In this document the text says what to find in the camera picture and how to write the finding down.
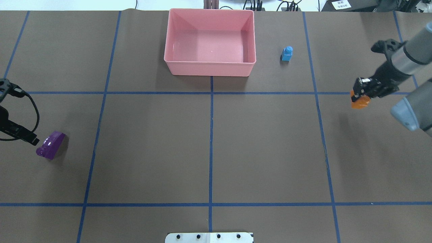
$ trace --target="pink plastic container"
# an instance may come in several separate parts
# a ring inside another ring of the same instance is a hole
[[[164,60],[173,75],[246,77],[256,59],[253,11],[169,11]]]

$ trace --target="purple object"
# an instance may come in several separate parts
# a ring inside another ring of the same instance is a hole
[[[53,132],[49,137],[47,137],[47,139],[45,139],[42,147],[36,149],[36,154],[52,160],[65,136],[64,133],[59,131]]]

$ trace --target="white bracket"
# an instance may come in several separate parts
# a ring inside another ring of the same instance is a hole
[[[170,233],[165,243],[253,243],[254,233]]]

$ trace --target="sticker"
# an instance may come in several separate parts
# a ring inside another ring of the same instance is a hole
[[[341,0],[341,1],[331,2],[331,4],[333,4],[334,9],[336,9],[336,10],[347,9],[347,8],[351,7],[351,5],[348,2],[348,0]]]

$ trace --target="gray table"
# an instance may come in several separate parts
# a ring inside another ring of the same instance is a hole
[[[396,16],[403,39],[432,20]],[[250,77],[213,79],[171,75],[167,17],[0,12],[0,74],[34,97],[39,138],[68,136],[53,161],[0,144],[0,242],[430,241],[432,140],[389,113],[415,82],[364,110],[347,95],[385,60],[371,45],[399,40],[393,13],[256,13]],[[34,124],[28,100],[1,105]]]

